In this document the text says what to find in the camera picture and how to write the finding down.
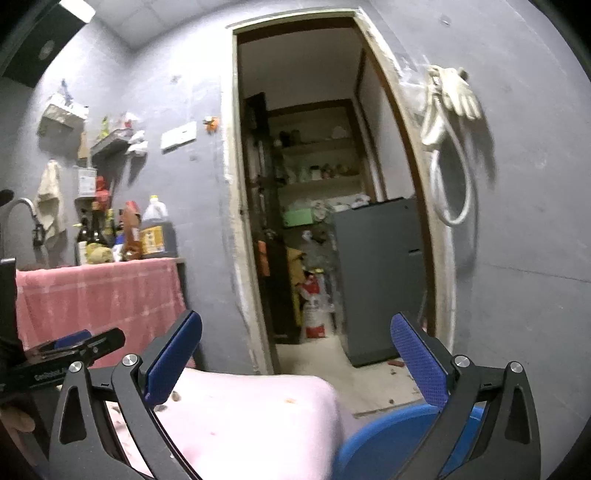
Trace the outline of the left human hand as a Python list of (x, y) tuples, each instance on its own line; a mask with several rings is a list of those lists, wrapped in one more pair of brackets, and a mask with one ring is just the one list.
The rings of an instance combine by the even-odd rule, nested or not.
[(35, 421), (25, 412), (14, 408), (1, 409), (1, 422), (10, 435), (19, 432), (31, 433), (35, 430)]

